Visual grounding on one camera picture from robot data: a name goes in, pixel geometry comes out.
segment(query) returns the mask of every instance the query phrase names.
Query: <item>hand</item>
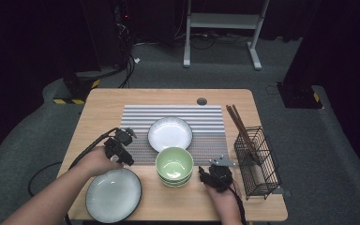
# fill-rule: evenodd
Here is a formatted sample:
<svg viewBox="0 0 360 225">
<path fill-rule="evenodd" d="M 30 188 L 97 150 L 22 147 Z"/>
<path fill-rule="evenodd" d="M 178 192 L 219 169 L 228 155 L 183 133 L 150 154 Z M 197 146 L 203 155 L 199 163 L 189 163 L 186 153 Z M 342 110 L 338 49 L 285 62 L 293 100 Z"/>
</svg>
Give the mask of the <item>hand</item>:
<svg viewBox="0 0 360 225">
<path fill-rule="evenodd" d="M 111 170 L 122 169 L 124 165 L 112 162 L 106 157 L 104 147 L 98 146 L 86 154 L 75 167 L 87 171 L 90 177 L 92 177 L 102 175 Z"/>
<path fill-rule="evenodd" d="M 241 218 L 239 215 L 239 207 L 236 202 L 235 196 L 230 190 L 225 190 L 221 193 L 217 192 L 213 187 L 210 187 L 204 184 L 212 199 L 213 205 L 216 208 L 218 215 L 220 216 L 221 223 L 225 224 L 242 224 Z M 238 184 L 233 181 L 231 188 L 235 190 L 235 192 L 242 199 L 241 191 L 239 190 Z"/>
</svg>

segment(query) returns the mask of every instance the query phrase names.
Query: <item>chopsticks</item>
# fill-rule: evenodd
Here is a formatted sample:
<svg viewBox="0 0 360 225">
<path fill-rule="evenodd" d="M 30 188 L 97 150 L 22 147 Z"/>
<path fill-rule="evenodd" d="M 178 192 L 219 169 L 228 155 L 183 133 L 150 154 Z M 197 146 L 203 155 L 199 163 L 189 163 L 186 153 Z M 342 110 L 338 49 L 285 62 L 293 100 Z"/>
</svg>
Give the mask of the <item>chopsticks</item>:
<svg viewBox="0 0 360 225">
<path fill-rule="evenodd" d="M 242 122 L 241 116 L 239 115 L 239 112 L 236 110 L 235 105 L 226 106 L 227 111 L 230 114 L 230 117 L 232 118 L 233 122 L 235 123 L 236 127 L 238 128 L 239 134 L 241 135 L 242 139 L 244 140 L 245 144 L 247 145 L 247 149 L 249 153 L 253 156 L 254 160 L 259 162 L 259 156 L 256 153 L 256 148 L 252 142 L 252 140 L 249 138 L 249 135 L 247 131 L 245 130 L 245 125 Z"/>
</svg>

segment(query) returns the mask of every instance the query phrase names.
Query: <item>wrist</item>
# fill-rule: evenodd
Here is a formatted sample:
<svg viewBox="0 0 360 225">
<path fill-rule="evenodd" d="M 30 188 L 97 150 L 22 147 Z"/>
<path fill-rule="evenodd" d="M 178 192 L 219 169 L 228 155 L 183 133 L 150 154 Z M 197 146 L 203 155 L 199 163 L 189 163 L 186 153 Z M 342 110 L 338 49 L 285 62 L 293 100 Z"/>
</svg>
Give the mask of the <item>wrist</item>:
<svg viewBox="0 0 360 225">
<path fill-rule="evenodd" d="M 239 217 L 224 217 L 221 219 L 221 225 L 242 225 Z"/>
<path fill-rule="evenodd" d="M 93 177 L 91 171 L 88 168 L 84 168 L 82 165 L 76 165 L 69 172 L 75 173 L 79 177 L 83 177 L 84 179 L 90 179 Z"/>
</svg>

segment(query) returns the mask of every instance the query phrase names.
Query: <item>white bowl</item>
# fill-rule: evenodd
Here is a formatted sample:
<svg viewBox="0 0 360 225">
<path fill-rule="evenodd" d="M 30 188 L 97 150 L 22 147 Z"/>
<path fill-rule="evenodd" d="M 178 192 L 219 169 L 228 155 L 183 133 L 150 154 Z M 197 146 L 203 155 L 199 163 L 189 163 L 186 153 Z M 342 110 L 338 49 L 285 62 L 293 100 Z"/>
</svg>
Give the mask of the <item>white bowl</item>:
<svg viewBox="0 0 360 225">
<path fill-rule="evenodd" d="M 90 216 L 103 223 L 114 223 L 130 216 L 142 198 L 142 184 L 128 170 L 113 170 L 97 176 L 86 192 Z"/>
<path fill-rule="evenodd" d="M 189 124 L 176 117 L 157 120 L 148 130 L 148 141 L 158 152 L 168 147 L 187 149 L 192 141 Z"/>
</svg>

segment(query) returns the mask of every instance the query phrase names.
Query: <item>table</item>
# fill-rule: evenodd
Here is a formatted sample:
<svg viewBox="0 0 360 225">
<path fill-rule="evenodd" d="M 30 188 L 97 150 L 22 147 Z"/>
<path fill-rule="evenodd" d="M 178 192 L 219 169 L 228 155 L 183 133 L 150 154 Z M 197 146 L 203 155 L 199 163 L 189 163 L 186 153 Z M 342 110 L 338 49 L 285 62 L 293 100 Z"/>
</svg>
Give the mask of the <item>table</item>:
<svg viewBox="0 0 360 225">
<path fill-rule="evenodd" d="M 102 133 L 119 127 L 125 105 L 196 105 L 198 98 L 205 98 L 209 105 L 221 106 L 229 157 L 230 160 L 237 161 L 233 143 L 238 130 L 225 106 L 234 104 L 246 127 L 260 126 L 261 121 L 249 90 L 97 88 L 91 91 L 86 100 L 58 176 L 66 172 L 75 157 Z M 194 168 L 191 180 L 181 188 L 164 186 L 159 181 L 155 166 L 133 165 L 126 168 L 134 171 L 142 182 L 142 200 L 127 220 L 219 220 L 205 187 L 199 180 L 197 166 Z M 240 170 L 232 168 L 232 175 L 243 192 L 242 199 L 248 221 L 283 221 L 287 218 L 288 212 L 282 195 L 271 194 L 266 200 L 260 196 L 246 200 Z M 85 207 L 85 194 L 92 180 L 83 187 L 72 204 L 68 212 L 71 219 L 92 219 Z"/>
<path fill-rule="evenodd" d="M 270 0 L 263 0 L 260 14 L 257 15 L 242 15 L 242 14 L 219 14 L 219 13 L 192 13 L 191 0 L 188 0 L 187 8 L 187 26 L 186 26 L 186 44 L 184 48 L 183 66 L 189 68 L 191 65 L 191 49 L 190 49 L 190 35 L 191 27 L 205 27 L 205 28 L 232 28 L 232 29 L 251 29 L 254 30 L 251 42 L 247 43 L 250 57 L 253 66 L 256 70 L 262 70 L 259 56 L 256 52 L 256 44 L 259 39 L 260 31 L 262 30 L 265 12 L 268 8 Z"/>
</svg>

